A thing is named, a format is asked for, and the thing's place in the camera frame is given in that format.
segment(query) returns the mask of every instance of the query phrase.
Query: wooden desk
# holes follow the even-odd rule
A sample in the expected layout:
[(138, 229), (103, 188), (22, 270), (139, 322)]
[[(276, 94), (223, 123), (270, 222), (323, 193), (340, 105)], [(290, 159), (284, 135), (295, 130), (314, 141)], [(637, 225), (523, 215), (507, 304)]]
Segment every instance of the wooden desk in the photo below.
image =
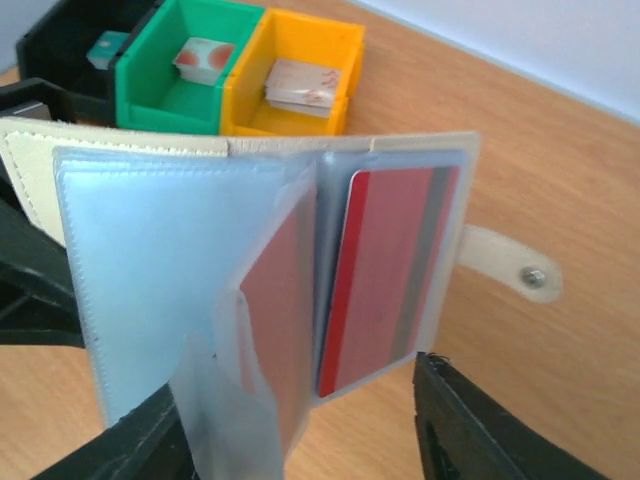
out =
[[(340, 0), (261, 3), (368, 26), (349, 133), (483, 135), (468, 223), (556, 259), (566, 293), (533, 305), (459, 268), (435, 350), (549, 440), (640, 478), (640, 130)], [(2, 347), (0, 371), (0, 478), (100, 432), (84, 352)], [(411, 373), (315, 411), (288, 478), (421, 478)]]

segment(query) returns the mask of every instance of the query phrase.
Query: plastic bin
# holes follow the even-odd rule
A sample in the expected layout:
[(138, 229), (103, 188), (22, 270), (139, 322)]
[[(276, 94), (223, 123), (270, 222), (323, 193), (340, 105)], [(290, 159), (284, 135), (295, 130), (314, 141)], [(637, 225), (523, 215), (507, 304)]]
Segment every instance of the plastic bin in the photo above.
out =
[[(218, 134), (224, 82), (263, 13), (220, 0), (166, 0), (116, 65), (118, 126)], [(214, 86), (182, 80), (172, 63), (190, 37), (236, 45)]]
[[(276, 8), (267, 9), (227, 83), (222, 135), (339, 135), (362, 67), (364, 27)], [(264, 83), (276, 58), (342, 70), (329, 118), (271, 107)]]
[[(22, 79), (40, 77), (69, 93), (76, 116), (115, 124), (113, 67), (162, 0), (62, 0), (16, 45)], [(105, 30), (131, 32), (108, 70), (86, 54)]]

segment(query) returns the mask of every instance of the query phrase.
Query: green storage box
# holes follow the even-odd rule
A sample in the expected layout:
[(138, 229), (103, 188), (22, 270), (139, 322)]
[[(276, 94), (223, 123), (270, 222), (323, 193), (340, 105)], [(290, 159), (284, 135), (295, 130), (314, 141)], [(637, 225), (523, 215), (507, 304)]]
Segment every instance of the green storage box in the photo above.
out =
[[(218, 134), (224, 83), (264, 8), (220, 0), (166, 0), (116, 64), (116, 123), (156, 132)], [(214, 86), (173, 65), (190, 37), (236, 45)]]

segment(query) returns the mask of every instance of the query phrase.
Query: yellow storage box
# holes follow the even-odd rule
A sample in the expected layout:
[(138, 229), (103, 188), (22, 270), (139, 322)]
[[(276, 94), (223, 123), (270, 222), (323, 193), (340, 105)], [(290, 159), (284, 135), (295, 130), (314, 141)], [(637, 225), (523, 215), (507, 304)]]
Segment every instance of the yellow storage box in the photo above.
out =
[[(239, 136), (340, 135), (355, 93), (364, 52), (364, 27), (268, 8), (224, 86), (220, 133)], [(281, 110), (265, 99), (277, 58), (342, 71), (329, 118)]]

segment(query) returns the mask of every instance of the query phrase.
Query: red card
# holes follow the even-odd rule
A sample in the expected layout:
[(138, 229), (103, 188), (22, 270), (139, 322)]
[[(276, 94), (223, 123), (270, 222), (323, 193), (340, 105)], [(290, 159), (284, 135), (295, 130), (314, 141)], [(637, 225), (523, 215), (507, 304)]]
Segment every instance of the red card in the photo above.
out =
[[(287, 214), (240, 282), (262, 375), (278, 405), (283, 452), (294, 440), (311, 401), (313, 226), (315, 189)], [(249, 342), (239, 332), (243, 386), (254, 381), (246, 364)]]
[(410, 168), (353, 176), (320, 397), (363, 380), (415, 349), (458, 170)]

